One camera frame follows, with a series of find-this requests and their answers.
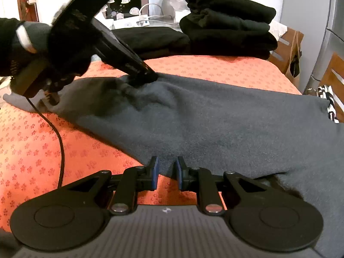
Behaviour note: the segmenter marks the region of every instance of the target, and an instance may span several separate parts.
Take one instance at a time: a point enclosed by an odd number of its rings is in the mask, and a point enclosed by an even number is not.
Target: gray fleece blanket
[[[276,175],[323,215],[315,249],[325,257],[344,255],[344,126],[329,120],[327,100],[166,74],[137,89],[127,81],[80,79],[60,92],[57,106],[42,93],[32,101],[143,164],[159,156],[168,177],[179,155],[213,174]],[[23,97],[4,99],[33,111]]]

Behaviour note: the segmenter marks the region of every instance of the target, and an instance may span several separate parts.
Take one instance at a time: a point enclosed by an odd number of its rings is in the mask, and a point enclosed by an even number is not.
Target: screw
[[[172,210],[171,210],[169,207],[166,207],[166,208],[162,209],[162,211],[163,211],[164,213],[169,213],[169,212],[171,212]]]
[[[205,210],[209,213],[219,213],[222,211],[222,206],[217,204],[210,204],[205,207]]]
[[[117,203],[117,204],[112,205],[111,209],[114,212],[122,213],[122,212],[126,212],[129,209],[129,207],[126,204]]]

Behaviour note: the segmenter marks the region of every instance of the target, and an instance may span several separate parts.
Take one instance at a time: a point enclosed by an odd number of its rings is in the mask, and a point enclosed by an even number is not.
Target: white power strip
[[[190,11],[183,10],[183,11],[175,11],[175,16],[174,16],[174,23],[179,24],[180,20],[190,14]]]
[[[144,27],[149,25],[148,15],[133,16],[114,21],[115,29]]]

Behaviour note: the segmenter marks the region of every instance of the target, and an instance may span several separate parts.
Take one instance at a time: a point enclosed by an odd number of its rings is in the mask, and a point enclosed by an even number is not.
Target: stack of folded black clothes
[[[189,37],[169,27],[134,27],[112,32],[142,60],[190,54]]]
[[[274,8],[250,0],[186,0],[191,14],[180,28],[191,41],[191,54],[252,56],[268,59],[277,41],[269,33]]]

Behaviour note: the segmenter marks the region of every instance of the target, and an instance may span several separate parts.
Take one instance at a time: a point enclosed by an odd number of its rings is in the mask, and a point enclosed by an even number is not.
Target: orange mat
[[[245,57],[172,56],[148,60],[155,71],[248,88],[300,94],[270,62]],[[118,77],[124,73],[93,62],[83,77]],[[66,154],[63,184],[99,170],[120,174],[140,165],[133,158],[88,136],[55,114],[46,115],[60,132]],[[9,219],[22,202],[57,187],[60,147],[56,134],[38,115],[9,104],[0,110],[0,227],[10,231]],[[191,192],[179,192],[177,182],[159,176],[158,189],[139,194],[139,203],[195,204]]]

